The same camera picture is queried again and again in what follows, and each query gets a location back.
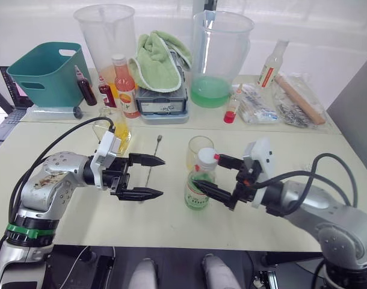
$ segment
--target clear plastic pitcher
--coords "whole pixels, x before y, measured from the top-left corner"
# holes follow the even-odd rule
[[[114,97],[118,97],[118,93],[114,84],[116,73],[111,56],[123,54],[128,59],[137,53],[134,13],[132,7],[120,4],[92,5],[74,13],[94,65],[110,85]]]
[[[191,99],[201,107],[220,107],[231,92],[250,49],[249,18],[205,10],[194,16]]]

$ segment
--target white wall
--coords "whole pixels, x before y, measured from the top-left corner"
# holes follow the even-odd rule
[[[0,65],[12,64],[43,42],[65,41],[80,43],[88,67],[93,67],[72,14],[105,2],[109,1],[0,0]],[[111,2],[135,8],[137,36],[163,30],[189,45],[193,0]],[[277,38],[289,38],[284,72],[308,73],[325,107],[367,60],[367,0],[219,0],[218,9],[244,14],[256,23],[241,73],[259,74]],[[1,74],[0,92],[9,98]]]

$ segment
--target white bottle cap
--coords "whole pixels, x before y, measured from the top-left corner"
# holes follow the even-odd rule
[[[213,148],[202,148],[197,154],[197,165],[204,172],[210,172],[217,167],[217,151]]]
[[[111,60],[113,61],[114,65],[125,65],[126,64],[126,57],[123,54],[113,54],[111,56]]]

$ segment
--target folded towel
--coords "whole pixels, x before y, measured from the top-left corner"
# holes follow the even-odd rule
[[[137,56],[130,58],[129,69],[134,81],[142,88],[155,92],[173,92],[182,80],[170,51],[177,53],[177,65],[189,70],[191,55],[185,45],[174,36],[152,31],[138,41]]]

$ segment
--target wooden rolling pin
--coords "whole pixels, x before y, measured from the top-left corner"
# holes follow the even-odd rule
[[[289,83],[286,82],[284,77],[277,75],[274,80],[282,89],[284,89],[291,101],[297,104],[315,125],[325,124],[325,119],[323,119],[322,116],[320,116],[320,114],[315,111],[313,107],[311,107],[310,104],[308,104],[308,102],[298,92],[296,92]]]

